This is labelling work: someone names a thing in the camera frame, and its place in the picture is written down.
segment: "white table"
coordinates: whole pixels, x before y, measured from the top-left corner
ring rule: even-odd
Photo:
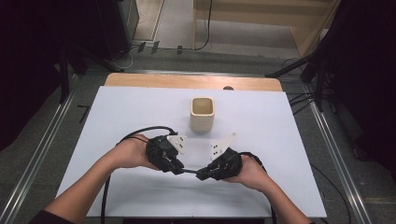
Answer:
[[[211,96],[216,116],[210,133],[189,128],[190,99]],[[101,87],[92,105],[58,194],[77,181],[121,138],[149,126],[168,126],[188,136],[178,156],[186,168],[210,163],[209,147],[232,132],[236,151],[250,151],[269,175],[309,217],[326,217],[285,92]],[[149,138],[167,131],[152,131]],[[88,214],[100,216],[102,193]],[[192,174],[173,175],[146,168],[121,169],[111,177],[107,217],[270,217],[262,194],[238,184]]]

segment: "beige cup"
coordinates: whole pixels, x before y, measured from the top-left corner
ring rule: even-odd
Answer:
[[[191,100],[190,126],[193,131],[206,133],[212,129],[215,118],[215,102],[210,97]]]

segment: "person's left arm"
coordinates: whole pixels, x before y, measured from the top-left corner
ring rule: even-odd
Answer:
[[[142,134],[136,137],[148,141]],[[145,142],[135,138],[124,140],[108,151],[84,176],[44,210],[73,223],[81,223],[111,173],[119,168],[137,166],[158,170],[146,157]]]

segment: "forearm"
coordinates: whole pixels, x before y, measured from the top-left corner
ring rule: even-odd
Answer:
[[[71,222],[81,223],[100,189],[115,169],[116,167],[110,158],[102,157],[74,185],[49,204],[45,210]]]
[[[274,180],[268,177],[263,181],[259,191],[268,199],[282,223],[311,223],[311,220],[290,200]]]

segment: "floor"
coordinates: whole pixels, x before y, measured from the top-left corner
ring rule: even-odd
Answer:
[[[244,74],[243,76],[263,76],[275,72],[292,63],[300,55],[292,41],[289,29],[280,26],[245,25],[230,22],[211,22],[208,45],[199,52],[183,51],[177,56],[175,49],[183,46],[191,47],[191,0],[138,0],[141,21],[136,30],[134,41],[147,41],[148,48],[143,52],[131,51],[129,55],[115,62],[119,65],[131,64],[125,71],[162,70],[214,72],[225,74]],[[205,21],[200,21],[197,36],[197,46],[205,43],[207,35]],[[160,48],[152,53],[150,44],[160,41]],[[14,223],[26,223],[37,209],[48,204],[54,197],[62,180],[62,173],[82,130],[82,106],[91,105],[97,88],[106,80],[107,71],[89,64],[89,75],[79,77],[76,94],[64,115],[64,122],[58,127],[58,134],[51,140],[47,158],[43,161],[32,187],[26,196],[26,202],[21,205]],[[280,78],[285,92],[304,91],[304,85],[299,80],[300,69],[289,72]],[[21,137],[0,152],[0,206],[7,203],[10,192],[19,182],[29,160],[39,146],[41,136],[50,125],[50,118],[58,109],[59,91],[56,91],[37,112],[21,133]],[[293,111],[304,106],[297,104]],[[324,104],[324,115],[329,121],[334,139],[359,190],[371,222],[363,223],[395,223],[396,186],[389,177],[389,172],[374,161],[362,162],[354,158],[350,141],[339,119]],[[323,203],[328,212],[329,223],[361,223],[356,219],[356,213],[350,206],[339,173],[334,167],[328,146],[323,141],[320,129],[313,115],[313,110],[306,107],[295,116],[308,158],[313,168]],[[86,223],[98,223],[95,218],[87,219]],[[109,218],[106,223],[120,223],[118,219]]]

